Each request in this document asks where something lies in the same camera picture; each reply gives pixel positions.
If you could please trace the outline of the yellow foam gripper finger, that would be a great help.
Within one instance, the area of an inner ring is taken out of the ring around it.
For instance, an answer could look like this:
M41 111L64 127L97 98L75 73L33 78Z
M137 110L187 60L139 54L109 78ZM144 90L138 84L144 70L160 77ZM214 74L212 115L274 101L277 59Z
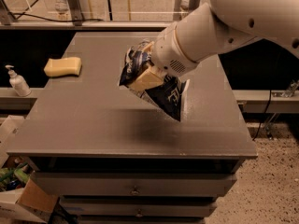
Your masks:
M164 84L166 72L157 66L149 66L135 81L128 85L135 91L144 91Z
M151 52L151 49L152 49L153 45L154 45L154 42L151 41L151 42L149 42L149 43L148 43L142 50L143 50L144 52Z

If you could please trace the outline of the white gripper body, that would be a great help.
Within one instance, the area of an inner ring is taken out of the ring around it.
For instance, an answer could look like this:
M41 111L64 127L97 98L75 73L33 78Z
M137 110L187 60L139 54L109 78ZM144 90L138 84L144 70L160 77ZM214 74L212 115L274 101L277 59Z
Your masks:
M195 48L198 42L196 29L183 21L173 22L154 41L151 61L167 74L180 77L198 66Z

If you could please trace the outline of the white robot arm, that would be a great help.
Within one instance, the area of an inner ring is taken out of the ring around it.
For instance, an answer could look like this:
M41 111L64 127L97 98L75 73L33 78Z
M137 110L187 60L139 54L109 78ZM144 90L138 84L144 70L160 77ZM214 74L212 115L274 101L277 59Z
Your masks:
M299 57L299 0L208 0L141 49L149 60L129 87L135 91L158 87L166 75L180 77L204 59L257 37Z

